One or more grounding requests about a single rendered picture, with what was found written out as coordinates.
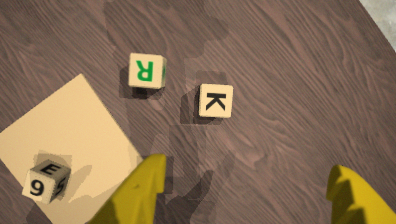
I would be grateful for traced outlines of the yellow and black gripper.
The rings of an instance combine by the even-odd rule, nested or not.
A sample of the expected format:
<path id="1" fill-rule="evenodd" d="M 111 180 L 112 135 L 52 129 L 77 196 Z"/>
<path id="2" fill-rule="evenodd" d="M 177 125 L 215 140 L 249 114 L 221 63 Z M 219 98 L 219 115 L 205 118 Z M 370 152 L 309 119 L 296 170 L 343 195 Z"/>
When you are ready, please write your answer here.
<path id="1" fill-rule="evenodd" d="M 145 158 L 119 185 L 87 224 L 153 224 L 157 193 L 164 191 L 165 154 Z M 334 165 L 326 199 L 331 224 L 396 224 L 396 214 L 353 170 Z"/>

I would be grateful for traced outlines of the beige flat mat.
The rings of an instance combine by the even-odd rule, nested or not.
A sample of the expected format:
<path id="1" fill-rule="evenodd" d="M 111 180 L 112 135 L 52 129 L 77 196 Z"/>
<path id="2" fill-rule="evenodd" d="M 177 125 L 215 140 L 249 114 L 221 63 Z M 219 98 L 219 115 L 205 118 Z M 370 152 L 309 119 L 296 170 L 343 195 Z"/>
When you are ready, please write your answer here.
<path id="1" fill-rule="evenodd" d="M 65 191 L 35 203 L 53 224 L 84 224 L 144 160 L 83 73 L 0 133 L 0 159 L 24 187 L 50 160 L 71 169 Z"/>

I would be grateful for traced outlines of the cream letter block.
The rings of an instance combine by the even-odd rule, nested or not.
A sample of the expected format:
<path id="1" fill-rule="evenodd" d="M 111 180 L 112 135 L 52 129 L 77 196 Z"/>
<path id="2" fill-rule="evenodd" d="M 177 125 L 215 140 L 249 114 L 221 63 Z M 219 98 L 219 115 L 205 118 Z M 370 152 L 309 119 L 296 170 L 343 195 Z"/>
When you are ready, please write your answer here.
<path id="1" fill-rule="evenodd" d="M 199 115 L 231 117 L 233 87 L 222 84 L 200 84 Z"/>
<path id="2" fill-rule="evenodd" d="M 128 85 L 141 88 L 164 88 L 166 66 L 167 60 L 162 56 L 131 53 Z"/>
<path id="3" fill-rule="evenodd" d="M 27 171 L 22 195 L 50 204 L 65 191 L 71 169 L 46 160 Z"/>

